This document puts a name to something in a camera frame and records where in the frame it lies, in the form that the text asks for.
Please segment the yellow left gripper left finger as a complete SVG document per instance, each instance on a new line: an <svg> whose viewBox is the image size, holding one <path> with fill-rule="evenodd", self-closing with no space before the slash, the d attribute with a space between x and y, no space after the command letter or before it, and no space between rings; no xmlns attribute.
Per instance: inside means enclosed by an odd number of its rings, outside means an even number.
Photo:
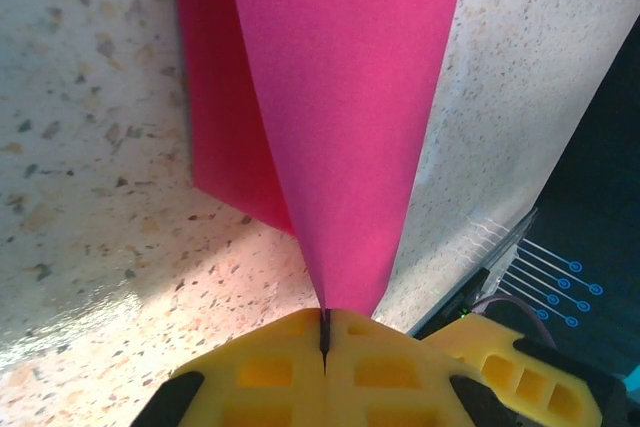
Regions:
<svg viewBox="0 0 640 427"><path fill-rule="evenodd" d="M176 369L133 426L325 426L329 311L302 309Z"/></svg>

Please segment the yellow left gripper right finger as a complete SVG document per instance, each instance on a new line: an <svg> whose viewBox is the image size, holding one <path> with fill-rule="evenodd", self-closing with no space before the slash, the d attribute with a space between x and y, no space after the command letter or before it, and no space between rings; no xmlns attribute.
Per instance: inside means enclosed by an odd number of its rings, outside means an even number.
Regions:
<svg viewBox="0 0 640 427"><path fill-rule="evenodd" d="M476 369L367 317L330 313L329 426L506 426Z"/></svg>

